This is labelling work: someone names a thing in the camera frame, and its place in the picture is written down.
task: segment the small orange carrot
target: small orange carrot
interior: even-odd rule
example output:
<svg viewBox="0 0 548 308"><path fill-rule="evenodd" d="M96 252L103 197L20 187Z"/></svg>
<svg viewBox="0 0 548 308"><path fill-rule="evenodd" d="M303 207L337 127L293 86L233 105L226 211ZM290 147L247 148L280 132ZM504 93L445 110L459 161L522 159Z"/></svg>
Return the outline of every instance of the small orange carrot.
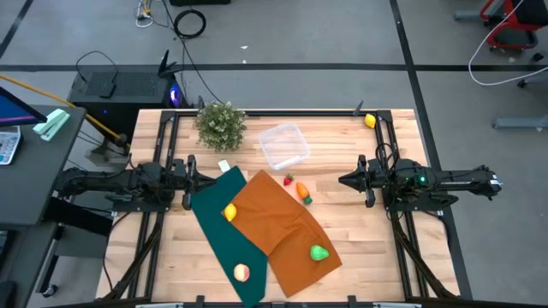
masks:
<svg viewBox="0 0 548 308"><path fill-rule="evenodd" d="M304 184L300 182L297 183L297 194L299 195L299 198L304 201L305 204L312 203L312 198L310 198L310 193L308 192L307 187L305 187Z"/></svg>

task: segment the clear plastic box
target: clear plastic box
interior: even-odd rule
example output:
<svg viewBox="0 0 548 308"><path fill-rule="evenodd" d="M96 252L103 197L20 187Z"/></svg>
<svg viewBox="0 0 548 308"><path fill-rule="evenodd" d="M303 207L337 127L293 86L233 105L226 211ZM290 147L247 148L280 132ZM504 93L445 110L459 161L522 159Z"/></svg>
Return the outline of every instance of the clear plastic box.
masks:
<svg viewBox="0 0 548 308"><path fill-rule="evenodd" d="M260 146L274 170L300 163L310 156L310 148L295 124L282 124L259 133Z"/></svg>

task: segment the black desk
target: black desk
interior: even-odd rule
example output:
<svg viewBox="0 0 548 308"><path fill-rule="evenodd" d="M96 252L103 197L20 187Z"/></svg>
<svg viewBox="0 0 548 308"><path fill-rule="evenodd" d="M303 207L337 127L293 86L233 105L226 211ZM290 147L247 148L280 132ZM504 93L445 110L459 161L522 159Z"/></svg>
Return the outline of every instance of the black desk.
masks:
<svg viewBox="0 0 548 308"><path fill-rule="evenodd" d="M33 107L45 116L58 108ZM33 132L33 125L21 126L24 140L14 161L0 167L0 227L33 226L42 219L53 193L53 183L63 171L86 114L82 108L61 109L66 110L70 118L50 142Z"/></svg>
<svg viewBox="0 0 548 308"><path fill-rule="evenodd" d="M33 107L44 115L59 108ZM86 114L82 108L62 109L70 118L50 142L33 132L32 125L22 126L24 140L14 162L0 167L0 228L18 231L0 265L0 281L16 283L15 307L27 306L57 231L57 222L42 222L41 218Z"/></svg>

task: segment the potted plant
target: potted plant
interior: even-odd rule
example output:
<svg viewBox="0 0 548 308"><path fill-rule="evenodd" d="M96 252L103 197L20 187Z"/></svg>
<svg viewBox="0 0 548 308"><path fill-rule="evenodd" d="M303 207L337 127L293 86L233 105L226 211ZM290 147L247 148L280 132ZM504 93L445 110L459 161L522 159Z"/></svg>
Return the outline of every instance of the potted plant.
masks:
<svg viewBox="0 0 548 308"><path fill-rule="evenodd" d="M237 110L230 102L208 104L195 120L198 142L217 152L237 150L246 130L244 116L245 112Z"/></svg>

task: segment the gray floor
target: gray floor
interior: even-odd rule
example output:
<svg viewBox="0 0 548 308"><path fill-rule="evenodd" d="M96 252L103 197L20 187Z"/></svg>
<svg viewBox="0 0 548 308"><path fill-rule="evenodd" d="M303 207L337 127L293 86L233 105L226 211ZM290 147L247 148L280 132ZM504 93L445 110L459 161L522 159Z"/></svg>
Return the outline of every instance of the gray floor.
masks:
<svg viewBox="0 0 548 308"><path fill-rule="evenodd" d="M483 2L399 0L415 64L467 64L487 30L479 22L455 22L452 13L478 9ZM175 61L182 52L180 43L165 28L137 28L132 18L136 4L135 0L35 0L0 65L73 65L90 50L104 51L116 63L154 64L167 48ZM22 0L0 3L0 35L8 31L21 6ZM208 22L202 37L188 41L197 63L403 63L390 3L385 0L234 0L228 6L195 8ZM171 8L173 13L181 10ZM165 23L161 3L153 2L152 12ZM189 20L186 26L196 25ZM539 39L537 50L548 45L548 33L541 31ZM516 55L484 48L476 63L523 64L537 50ZM106 61L91 56L85 63ZM75 76L75 72L6 74L62 98ZM494 81L519 74L477 77ZM407 72L238 70L202 75L221 99L240 107L351 108L363 99L366 108L415 108ZM418 77L443 168L470 169L484 163L504 182L502 193L492 202L460 194L462 201L453 206L474 298L548 304L546 132L491 128L497 116L548 113L545 84L523 90L515 83L482 87L466 72L419 72ZM191 100L198 95L211 99L196 73L185 73L185 81ZM28 102L56 104L7 83L0 86ZM100 137L89 125L83 129ZM70 158L95 169L83 158L89 147L77 141ZM89 272L71 270L76 264ZM29 306L90 300L99 274L97 260L62 259L54 280L63 291L46 301L33 299Z"/></svg>

